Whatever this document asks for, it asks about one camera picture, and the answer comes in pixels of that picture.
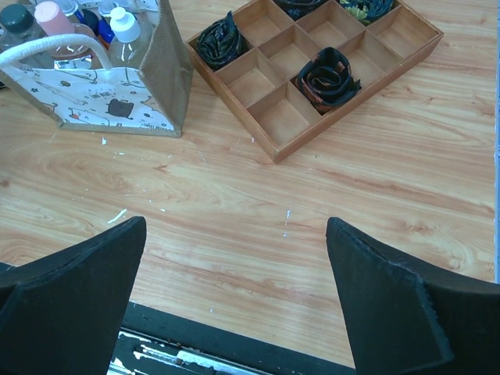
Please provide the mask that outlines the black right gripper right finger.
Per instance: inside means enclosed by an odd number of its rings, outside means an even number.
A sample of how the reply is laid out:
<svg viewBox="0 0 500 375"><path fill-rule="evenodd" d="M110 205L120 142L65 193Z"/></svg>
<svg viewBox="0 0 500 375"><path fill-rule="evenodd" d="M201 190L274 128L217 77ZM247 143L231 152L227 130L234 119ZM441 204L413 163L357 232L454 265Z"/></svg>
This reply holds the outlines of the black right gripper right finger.
<svg viewBox="0 0 500 375"><path fill-rule="evenodd" d="M327 252L358 374L496 374L499 286L445 270L350 223Z"/></svg>

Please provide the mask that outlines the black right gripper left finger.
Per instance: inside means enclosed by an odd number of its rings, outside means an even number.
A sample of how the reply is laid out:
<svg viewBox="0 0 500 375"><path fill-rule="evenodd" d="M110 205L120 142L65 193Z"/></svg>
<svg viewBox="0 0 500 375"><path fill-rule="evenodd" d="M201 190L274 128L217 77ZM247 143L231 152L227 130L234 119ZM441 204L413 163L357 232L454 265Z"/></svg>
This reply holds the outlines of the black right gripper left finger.
<svg viewBox="0 0 500 375"><path fill-rule="evenodd" d="M105 374L141 263L134 216L92 238L1 272L3 374Z"/></svg>

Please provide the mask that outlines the clear bottle white cap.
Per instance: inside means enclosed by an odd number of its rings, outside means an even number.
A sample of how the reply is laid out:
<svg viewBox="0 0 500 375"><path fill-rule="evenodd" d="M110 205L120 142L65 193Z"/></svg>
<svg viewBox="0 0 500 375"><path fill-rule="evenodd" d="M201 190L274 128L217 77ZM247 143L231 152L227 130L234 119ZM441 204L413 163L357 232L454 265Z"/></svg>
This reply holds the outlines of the clear bottle white cap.
<svg viewBox="0 0 500 375"><path fill-rule="evenodd" d="M139 69L152 36L149 23L138 21L132 12L116 7L110 12L114 38L109 45L109 59L114 67Z"/></svg>

